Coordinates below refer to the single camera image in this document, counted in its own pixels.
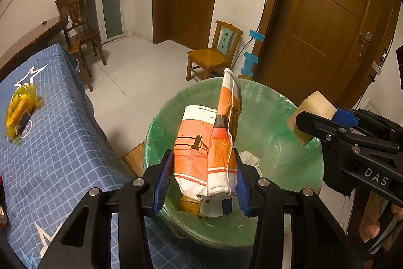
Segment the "orange white paper cup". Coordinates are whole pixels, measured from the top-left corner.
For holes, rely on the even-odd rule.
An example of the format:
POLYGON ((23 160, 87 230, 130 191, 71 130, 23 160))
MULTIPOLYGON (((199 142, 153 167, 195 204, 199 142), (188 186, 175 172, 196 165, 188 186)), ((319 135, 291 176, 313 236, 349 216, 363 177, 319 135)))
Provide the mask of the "orange white paper cup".
POLYGON ((185 107, 174 142, 174 177, 185 197, 202 201, 235 192, 233 149, 242 107, 241 86, 229 68, 224 70, 216 109, 185 107))

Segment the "green lined trash bin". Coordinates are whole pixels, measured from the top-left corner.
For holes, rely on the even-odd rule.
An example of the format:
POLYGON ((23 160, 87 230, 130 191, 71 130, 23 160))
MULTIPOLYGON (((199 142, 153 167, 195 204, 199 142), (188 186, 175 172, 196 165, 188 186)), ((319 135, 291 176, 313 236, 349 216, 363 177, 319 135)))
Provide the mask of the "green lined trash bin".
MULTIPOLYGON (((160 162, 174 145, 184 109, 188 105, 217 107, 221 78, 209 78, 179 91, 161 107, 146 136, 144 167, 160 162)), ((262 176, 289 191, 312 188, 320 192, 323 182, 323 157, 320 142, 301 145, 286 122, 296 106, 285 96, 251 80, 240 81, 243 108, 238 121, 235 147, 260 159, 262 176)), ((250 247, 255 238, 256 218, 236 210, 218 218, 199 217, 177 209, 181 197, 176 182, 171 182, 163 209, 158 213, 170 228, 216 249, 250 247)))

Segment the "dark wooden dining table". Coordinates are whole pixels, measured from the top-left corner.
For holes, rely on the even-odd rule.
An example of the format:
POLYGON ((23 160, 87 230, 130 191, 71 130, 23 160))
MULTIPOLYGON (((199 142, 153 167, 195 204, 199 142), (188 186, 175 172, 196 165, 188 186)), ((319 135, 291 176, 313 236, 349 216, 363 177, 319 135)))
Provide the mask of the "dark wooden dining table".
POLYGON ((40 24, 15 42, 1 55, 1 81, 31 56, 46 48, 48 43, 66 27, 67 23, 66 16, 56 16, 47 20, 45 25, 40 24))

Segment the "small yellow wooden chair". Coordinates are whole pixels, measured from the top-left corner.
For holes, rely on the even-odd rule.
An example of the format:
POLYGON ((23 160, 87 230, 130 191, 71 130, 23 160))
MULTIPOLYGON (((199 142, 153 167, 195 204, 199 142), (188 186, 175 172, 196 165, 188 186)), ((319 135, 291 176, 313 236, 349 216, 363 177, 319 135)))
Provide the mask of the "small yellow wooden chair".
POLYGON ((221 69, 230 68, 243 31, 233 24, 216 21, 215 34, 211 47, 188 51, 186 80, 192 74, 207 79, 211 74, 220 76, 221 69))

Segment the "blue star tablecloth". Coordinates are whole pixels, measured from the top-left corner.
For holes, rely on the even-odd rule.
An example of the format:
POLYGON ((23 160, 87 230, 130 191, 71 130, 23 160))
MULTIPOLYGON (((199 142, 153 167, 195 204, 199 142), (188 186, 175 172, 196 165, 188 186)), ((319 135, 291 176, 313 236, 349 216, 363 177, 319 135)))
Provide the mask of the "blue star tablecloth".
POLYGON ((94 117, 77 60, 60 45, 41 50, 1 82, 1 112, 32 83, 42 99, 21 137, 1 137, 4 236, 22 264, 37 268, 64 221, 90 188, 121 188, 129 174, 94 117))

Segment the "white blue tissue pack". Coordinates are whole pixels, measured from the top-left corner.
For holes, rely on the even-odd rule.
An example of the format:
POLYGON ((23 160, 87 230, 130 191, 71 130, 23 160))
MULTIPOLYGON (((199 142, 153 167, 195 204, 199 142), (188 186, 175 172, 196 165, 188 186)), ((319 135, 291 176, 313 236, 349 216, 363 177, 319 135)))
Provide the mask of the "white blue tissue pack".
POLYGON ((235 196, 226 199, 206 199, 202 201, 200 214, 209 218, 227 216, 239 210, 238 200, 235 196))

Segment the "beige sponge block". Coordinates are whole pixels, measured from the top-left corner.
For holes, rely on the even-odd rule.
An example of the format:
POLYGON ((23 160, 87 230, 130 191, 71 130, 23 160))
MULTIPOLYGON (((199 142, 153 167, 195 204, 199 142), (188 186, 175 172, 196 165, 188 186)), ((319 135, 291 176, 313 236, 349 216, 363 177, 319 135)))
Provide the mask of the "beige sponge block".
POLYGON ((310 122, 311 117, 313 118, 323 118, 332 120, 334 115, 336 114, 337 109, 336 107, 330 103, 321 92, 315 91, 311 95, 309 95, 300 106, 291 114, 291 116, 287 120, 287 126, 293 135, 296 137, 297 141, 301 145, 308 144, 314 137, 307 132, 303 132, 297 126, 297 117, 301 113, 306 113, 300 119, 300 122, 303 124, 305 122, 310 122))

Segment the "dark wooden chair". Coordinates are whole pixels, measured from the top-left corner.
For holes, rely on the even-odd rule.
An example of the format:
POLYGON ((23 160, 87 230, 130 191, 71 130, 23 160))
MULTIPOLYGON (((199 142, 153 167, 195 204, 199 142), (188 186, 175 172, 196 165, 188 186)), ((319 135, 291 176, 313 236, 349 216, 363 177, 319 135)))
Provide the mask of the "dark wooden chair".
POLYGON ((105 66, 107 61, 103 53, 100 31, 91 26, 87 0, 56 0, 55 4, 60 16, 68 20, 63 29, 68 51, 83 55, 82 46, 90 43, 94 54, 100 55, 105 66))

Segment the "yellow wrapper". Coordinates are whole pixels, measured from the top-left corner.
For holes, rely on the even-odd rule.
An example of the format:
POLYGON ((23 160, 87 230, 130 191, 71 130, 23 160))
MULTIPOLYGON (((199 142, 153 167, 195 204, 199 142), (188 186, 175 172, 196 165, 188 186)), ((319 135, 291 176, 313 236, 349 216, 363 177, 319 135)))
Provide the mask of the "yellow wrapper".
POLYGON ((179 210, 188 214, 202 216, 202 202, 182 195, 179 200, 179 210))

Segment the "yellow plastic snack bag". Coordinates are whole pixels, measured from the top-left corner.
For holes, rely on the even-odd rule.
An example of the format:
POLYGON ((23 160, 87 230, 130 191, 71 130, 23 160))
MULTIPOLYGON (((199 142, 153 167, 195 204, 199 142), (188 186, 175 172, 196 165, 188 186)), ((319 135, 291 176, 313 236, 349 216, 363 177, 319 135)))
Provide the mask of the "yellow plastic snack bag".
POLYGON ((22 134, 31 116, 42 106, 43 98, 33 83, 21 85, 13 93, 5 116, 5 135, 13 140, 22 134))

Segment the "brown entrance door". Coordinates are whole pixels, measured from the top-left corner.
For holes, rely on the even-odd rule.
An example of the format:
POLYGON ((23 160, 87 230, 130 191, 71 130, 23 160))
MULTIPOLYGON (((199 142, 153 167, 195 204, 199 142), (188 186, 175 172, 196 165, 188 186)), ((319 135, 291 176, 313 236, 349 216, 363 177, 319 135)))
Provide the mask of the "brown entrance door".
POLYGON ((350 108, 376 76, 400 0, 267 0, 253 78, 300 104, 321 92, 350 108))

